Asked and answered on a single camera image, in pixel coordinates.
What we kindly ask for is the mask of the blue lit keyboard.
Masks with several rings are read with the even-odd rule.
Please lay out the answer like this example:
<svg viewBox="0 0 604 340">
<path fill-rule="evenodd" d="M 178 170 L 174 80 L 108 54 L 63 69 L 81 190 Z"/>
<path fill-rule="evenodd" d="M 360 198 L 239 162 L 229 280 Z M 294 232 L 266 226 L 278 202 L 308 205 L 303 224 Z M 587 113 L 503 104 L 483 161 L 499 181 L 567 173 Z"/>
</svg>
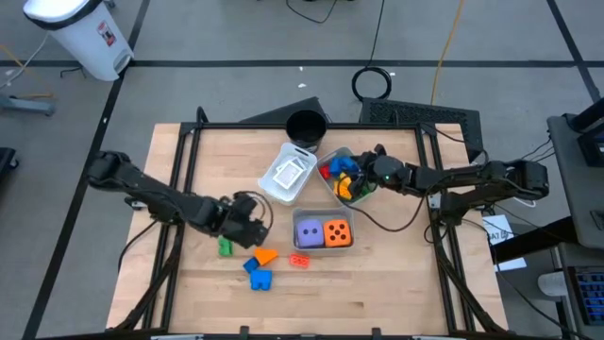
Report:
<svg viewBox="0 0 604 340">
<path fill-rule="evenodd" d="M 570 266 L 568 271 L 583 323 L 604 326 L 604 266 Z"/>
</svg>

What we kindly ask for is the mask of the black desk device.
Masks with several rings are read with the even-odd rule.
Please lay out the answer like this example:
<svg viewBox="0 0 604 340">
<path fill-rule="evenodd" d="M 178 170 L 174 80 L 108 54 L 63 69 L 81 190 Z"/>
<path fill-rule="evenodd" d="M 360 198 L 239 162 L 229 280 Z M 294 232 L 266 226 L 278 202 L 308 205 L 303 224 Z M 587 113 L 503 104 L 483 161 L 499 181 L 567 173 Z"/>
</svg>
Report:
<svg viewBox="0 0 604 340">
<path fill-rule="evenodd" d="M 579 136 L 579 149 L 590 167 L 604 167 L 604 97 L 580 114 L 562 116 Z"/>
</svg>

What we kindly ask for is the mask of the black diagonal beam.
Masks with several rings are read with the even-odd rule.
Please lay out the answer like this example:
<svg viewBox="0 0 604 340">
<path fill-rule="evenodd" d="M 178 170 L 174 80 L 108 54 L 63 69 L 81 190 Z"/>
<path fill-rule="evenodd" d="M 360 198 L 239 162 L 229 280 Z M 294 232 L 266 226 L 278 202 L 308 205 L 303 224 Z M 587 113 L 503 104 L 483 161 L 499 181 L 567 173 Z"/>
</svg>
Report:
<svg viewBox="0 0 604 340">
<path fill-rule="evenodd" d="M 490 246 L 494 263 L 504 263 L 524 257 L 533 252 L 549 249 L 560 243 L 576 244 L 578 237 L 570 216 L 538 227 L 510 240 Z"/>
</svg>

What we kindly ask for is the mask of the grey plastic bin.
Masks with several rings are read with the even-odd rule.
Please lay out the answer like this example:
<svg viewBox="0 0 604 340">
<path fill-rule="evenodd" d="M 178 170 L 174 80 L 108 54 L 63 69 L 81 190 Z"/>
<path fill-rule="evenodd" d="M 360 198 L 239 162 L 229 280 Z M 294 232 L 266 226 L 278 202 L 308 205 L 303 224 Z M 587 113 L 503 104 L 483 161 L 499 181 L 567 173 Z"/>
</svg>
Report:
<svg viewBox="0 0 604 340">
<path fill-rule="evenodd" d="M 352 245 L 348 246 L 348 247 L 326 247 L 324 244 L 323 247 L 299 248 L 297 246 L 297 242 L 296 242 L 295 225 L 298 221 L 304 220 L 304 219 L 318 219 L 322 222 L 323 226 L 324 226 L 324 223 L 328 220 L 346 219 L 351 228 L 351 233 L 352 233 L 352 237 L 353 237 Z M 343 253 L 343 252 L 349 250 L 355 244 L 354 219 L 353 219 L 352 212 L 344 207 L 332 208 L 332 209 L 315 209 L 315 210 L 299 209 L 299 208 L 294 209 L 294 212 L 293 212 L 293 244 L 294 244 L 294 248 L 296 250 L 306 252 L 306 253 L 311 253 L 311 254 L 329 254 L 329 255 L 331 255 L 331 254 Z"/>
<path fill-rule="evenodd" d="M 317 164 L 316 164 L 315 168 L 319 172 L 319 168 L 321 166 L 323 166 L 323 165 L 329 165 L 330 161 L 334 157 L 345 157 L 345 156 L 352 157 L 353 156 L 352 150 L 349 147 L 347 147 L 347 146 L 339 147 L 339 148 L 335 149 L 334 151 L 327 153 L 325 156 L 319 158 L 318 161 L 317 161 Z M 330 194 L 336 200 L 339 200 L 341 203 L 346 203 L 346 204 L 349 204 L 351 206 L 357 206 L 357 205 L 359 205 L 361 202 L 363 202 L 364 200 L 366 200 L 368 197 L 370 197 L 373 194 L 373 192 L 372 192 L 371 194 L 365 195 L 365 196 L 362 196 L 362 197 L 358 197 L 356 195 L 351 200 L 343 200 L 343 199 L 338 198 L 333 193 L 334 182 L 336 180 L 338 180 L 339 178 L 331 177 L 329 180 L 324 180 L 320 174 L 319 174 L 319 178 L 323 181 L 324 186 L 327 188 L 327 190 L 330 192 Z"/>
</svg>

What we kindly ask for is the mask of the white plastic bin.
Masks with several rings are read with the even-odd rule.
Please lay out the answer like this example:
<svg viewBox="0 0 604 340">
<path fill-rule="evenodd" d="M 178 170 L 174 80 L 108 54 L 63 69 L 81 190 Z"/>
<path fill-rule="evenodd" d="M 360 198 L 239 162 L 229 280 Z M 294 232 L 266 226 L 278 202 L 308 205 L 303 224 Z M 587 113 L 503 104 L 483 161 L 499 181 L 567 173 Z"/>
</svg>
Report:
<svg viewBox="0 0 604 340">
<path fill-rule="evenodd" d="M 277 172 L 277 168 L 290 158 L 300 159 L 306 165 L 307 169 L 290 189 L 285 190 L 273 181 L 273 176 Z M 275 201 L 286 206 L 291 206 L 301 194 L 310 178 L 310 173 L 316 164 L 317 158 L 312 153 L 293 144 L 285 143 L 281 146 L 277 157 L 269 166 L 263 177 L 259 179 L 258 184 L 261 189 Z"/>
</svg>

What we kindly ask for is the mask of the orange wedge toy block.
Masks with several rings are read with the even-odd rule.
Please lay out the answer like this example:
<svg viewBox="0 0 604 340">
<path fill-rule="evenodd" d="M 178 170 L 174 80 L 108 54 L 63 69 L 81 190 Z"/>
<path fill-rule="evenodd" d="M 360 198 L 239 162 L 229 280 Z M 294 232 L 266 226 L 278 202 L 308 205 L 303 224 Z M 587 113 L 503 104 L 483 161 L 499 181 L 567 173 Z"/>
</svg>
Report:
<svg viewBox="0 0 604 340">
<path fill-rule="evenodd" d="M 278 257 L 278 252 L 275 249 L 257 247 L 254 250 L 254 257 L 259 262 L 260 266 L 270 263 Z"/>
</svg>

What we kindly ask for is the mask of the orange foam die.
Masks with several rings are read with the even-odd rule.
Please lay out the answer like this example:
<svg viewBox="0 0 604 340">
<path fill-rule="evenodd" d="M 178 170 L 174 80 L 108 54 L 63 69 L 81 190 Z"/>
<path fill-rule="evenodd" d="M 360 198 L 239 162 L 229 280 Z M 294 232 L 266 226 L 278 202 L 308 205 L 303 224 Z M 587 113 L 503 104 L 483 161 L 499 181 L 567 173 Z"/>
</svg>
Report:
<svg viewBox="0 0 604 340">
<path fill-rule="evenodd" d="M 326 247 L 350 247 L 353 242 L 351 228 L 346 219 L 333 219 L 324 223 Z"/>
</svg>

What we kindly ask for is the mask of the black floor object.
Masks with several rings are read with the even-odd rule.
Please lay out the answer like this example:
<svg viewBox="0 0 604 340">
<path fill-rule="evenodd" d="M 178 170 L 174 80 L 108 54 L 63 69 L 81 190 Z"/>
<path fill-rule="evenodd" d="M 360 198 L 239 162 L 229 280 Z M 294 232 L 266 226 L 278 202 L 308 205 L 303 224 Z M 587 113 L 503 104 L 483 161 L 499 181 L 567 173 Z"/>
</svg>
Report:
<svg viewBox="0 0 604 340">
<path fill-rule="evenodd" d="M 0 183 L 19 165 L 15 149 L 0 147 Z"/>
</svg>

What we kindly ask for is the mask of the white paper sheet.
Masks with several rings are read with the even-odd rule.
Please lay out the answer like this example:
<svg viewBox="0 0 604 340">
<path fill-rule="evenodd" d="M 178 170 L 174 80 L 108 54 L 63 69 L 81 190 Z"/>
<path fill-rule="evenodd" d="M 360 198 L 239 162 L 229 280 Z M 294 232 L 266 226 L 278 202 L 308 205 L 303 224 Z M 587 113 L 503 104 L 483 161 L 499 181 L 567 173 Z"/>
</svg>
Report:
<svg viewBox="0 0 604 340">
<path fill-rule="evenodd" d="M 505 272 L 516 269 L 522 269 L 527 267 L 527 262 L 524 258 L 518 258 L 514 260 L 509 260 L 506 262 L 494 261 L 494 269 L 495 272 Z"/>
<path fill-rule="evenodd" d="M 493 246 L 508 241 L 515 236 L 505 215 L 483 216 L 482 221 Z"/>
</svg>

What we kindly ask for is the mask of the white rounded object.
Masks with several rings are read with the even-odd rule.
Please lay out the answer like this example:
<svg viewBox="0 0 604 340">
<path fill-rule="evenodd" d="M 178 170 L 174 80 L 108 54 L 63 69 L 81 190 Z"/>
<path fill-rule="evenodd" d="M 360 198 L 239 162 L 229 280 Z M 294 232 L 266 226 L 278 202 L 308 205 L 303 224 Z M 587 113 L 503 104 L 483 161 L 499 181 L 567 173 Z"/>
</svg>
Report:
<svg viewBox="0 0 604 340">
<path fill-rule="evenodd" d="M 544 273 L 537 279 L 541 292 L 549 297 L 564 297 L 568 295 L 568 287 L 562 271 Z"/>
</svg>

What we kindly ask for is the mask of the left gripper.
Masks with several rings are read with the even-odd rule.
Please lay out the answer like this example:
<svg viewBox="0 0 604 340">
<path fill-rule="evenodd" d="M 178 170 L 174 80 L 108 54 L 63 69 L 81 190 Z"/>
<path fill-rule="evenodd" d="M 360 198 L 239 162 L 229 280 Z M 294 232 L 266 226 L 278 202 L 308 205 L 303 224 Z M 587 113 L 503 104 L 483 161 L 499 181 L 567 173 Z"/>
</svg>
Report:
<svg viewBox="0 0 604 340">
<path fill-rule="evenodd" d="M 226 214 L 219 227 L 220 234 L 229 241 L 243 241 L 243 247 L 261 247 L 268 236 L 269 229 L 259 218 L 253 218 L 252 212 L 261 204 L 260 194 L 256 192 L 237 192 L 227 204 Z"/>
</svg>

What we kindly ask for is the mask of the black bucket with eyes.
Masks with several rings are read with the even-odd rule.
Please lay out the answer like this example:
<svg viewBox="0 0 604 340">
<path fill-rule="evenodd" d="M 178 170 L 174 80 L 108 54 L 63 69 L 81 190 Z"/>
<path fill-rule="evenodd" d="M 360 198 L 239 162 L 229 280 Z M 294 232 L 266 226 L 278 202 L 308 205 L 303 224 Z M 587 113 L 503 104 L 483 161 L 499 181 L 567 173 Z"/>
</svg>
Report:
<svg viewBox="0 0 604 340">
<path fill-rule="evenodd" d="M 314 110 L 297 111 L 288 118 L 286 133 L 293 145 L 315 153 L 327 133 L 327 119 Z"/>
</svg>

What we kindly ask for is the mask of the large blue toy block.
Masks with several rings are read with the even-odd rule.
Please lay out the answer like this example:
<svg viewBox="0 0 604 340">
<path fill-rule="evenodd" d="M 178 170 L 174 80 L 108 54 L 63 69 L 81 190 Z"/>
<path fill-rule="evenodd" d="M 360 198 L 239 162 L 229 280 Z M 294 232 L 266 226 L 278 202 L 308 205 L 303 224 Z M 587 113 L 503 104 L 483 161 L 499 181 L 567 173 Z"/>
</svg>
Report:
<svg viewBox="0 0 604 340">
<path fill-rule="evenodd" d="M 250 286 L 254 291 L 269 291 L 273 280 L 273 271 L 256 269 L 250 273 Z"/>
</svg>

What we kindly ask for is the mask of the grey side desk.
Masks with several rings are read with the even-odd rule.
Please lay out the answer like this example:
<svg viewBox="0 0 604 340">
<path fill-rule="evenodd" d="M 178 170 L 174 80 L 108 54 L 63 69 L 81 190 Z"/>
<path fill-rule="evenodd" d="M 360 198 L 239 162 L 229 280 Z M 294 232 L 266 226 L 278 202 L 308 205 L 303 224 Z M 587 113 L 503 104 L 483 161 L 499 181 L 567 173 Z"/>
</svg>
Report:
<svg viewBox="0 0 604 340">
<path fill-rule="evenodd" d="M 579 135 L 562 116 L 546 122 L 578 242 L 604 249 L 604 167 L 587 165 L 577 142 Z"/>
</svg>

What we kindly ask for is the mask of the grey stand foot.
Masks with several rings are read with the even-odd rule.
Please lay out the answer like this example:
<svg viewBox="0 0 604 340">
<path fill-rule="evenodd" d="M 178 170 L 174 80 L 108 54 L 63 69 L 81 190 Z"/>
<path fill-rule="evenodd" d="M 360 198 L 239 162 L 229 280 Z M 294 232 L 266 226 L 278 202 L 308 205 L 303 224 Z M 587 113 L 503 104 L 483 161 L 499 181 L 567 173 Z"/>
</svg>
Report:
<svg viewBox="0 0 604 340">
<path fill-rule="evenodd" d="M 9 111 L 30 111 L 45 116 L 52 116 L 55 112 L 55 106 L 53 104 L 29 99 L 19 99 L 2 93 L 0 93 L 0 109 Z"/>
</svg>

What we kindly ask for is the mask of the purple foam die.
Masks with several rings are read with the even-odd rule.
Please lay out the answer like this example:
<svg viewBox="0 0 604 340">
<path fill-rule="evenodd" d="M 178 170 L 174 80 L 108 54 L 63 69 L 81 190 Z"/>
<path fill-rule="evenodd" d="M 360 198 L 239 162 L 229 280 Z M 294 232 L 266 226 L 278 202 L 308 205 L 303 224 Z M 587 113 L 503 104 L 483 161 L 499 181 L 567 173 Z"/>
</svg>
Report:
<svg viewBox="0 0 604 340">
<path fill-rule="evenodd" d="M 299 248 L 323 247 L 325 243 L 323 224 L 318 219 L 298 221 L 295 225 L 295 236 Z"/>
</svg>

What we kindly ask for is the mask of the white trash bin black lid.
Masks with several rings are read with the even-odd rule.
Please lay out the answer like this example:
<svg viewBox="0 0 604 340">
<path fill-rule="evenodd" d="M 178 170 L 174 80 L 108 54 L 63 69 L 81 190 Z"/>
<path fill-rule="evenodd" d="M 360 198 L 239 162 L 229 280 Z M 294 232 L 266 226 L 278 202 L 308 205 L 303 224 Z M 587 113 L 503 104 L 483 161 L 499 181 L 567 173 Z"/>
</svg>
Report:
<svg viewBox="0 0 604 340">
<path fill-rule="evenodd" d="M 114 0 L 27 0 L 23 13 L 93 77 L 113 81 L 134 59 L 110 13 L 114 7 Z"/>
</svg>

